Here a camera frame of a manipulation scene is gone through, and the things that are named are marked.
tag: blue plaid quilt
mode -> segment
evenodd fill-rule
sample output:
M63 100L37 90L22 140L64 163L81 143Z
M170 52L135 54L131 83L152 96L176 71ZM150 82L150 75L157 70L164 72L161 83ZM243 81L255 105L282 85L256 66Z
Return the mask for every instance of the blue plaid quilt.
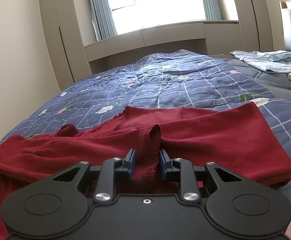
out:
M87 130L111 119L127 105L223 111L250 100L291 158L291 103L275 98L224 61L186 50L151 54L134 64L78 81L18 124L0 143L14 134L30 138L52 133L68 123ZM280 190L291 200L291 181Z

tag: pleated curtain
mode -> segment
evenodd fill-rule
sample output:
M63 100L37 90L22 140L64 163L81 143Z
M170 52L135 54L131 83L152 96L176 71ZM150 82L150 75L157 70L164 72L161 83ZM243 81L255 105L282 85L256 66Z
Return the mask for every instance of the pleated curtain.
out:
M90 0L92 23L97 40L118 35L108 0Z
M218 0L203 0L204 11L207 21L220 21L222 20L221 10Z

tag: red fabric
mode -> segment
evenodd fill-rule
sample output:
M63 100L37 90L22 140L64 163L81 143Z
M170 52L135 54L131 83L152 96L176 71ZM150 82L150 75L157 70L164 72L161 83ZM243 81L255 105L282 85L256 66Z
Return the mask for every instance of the red fabric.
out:
M197 166L214 161L265 185L284 185L291 179L291 159L254 103L223 112L127 106L88 131L66 125L53 134L7 139L0 145L0 206L8 194L29 183L80 161L101 165L125 157L130 148L137 152L134 183L142 185L143 193L176 189L155 180L160 148L170 158L188 159ZM124 192L137 188L120 186ZM6 236L0 217L0 240Z

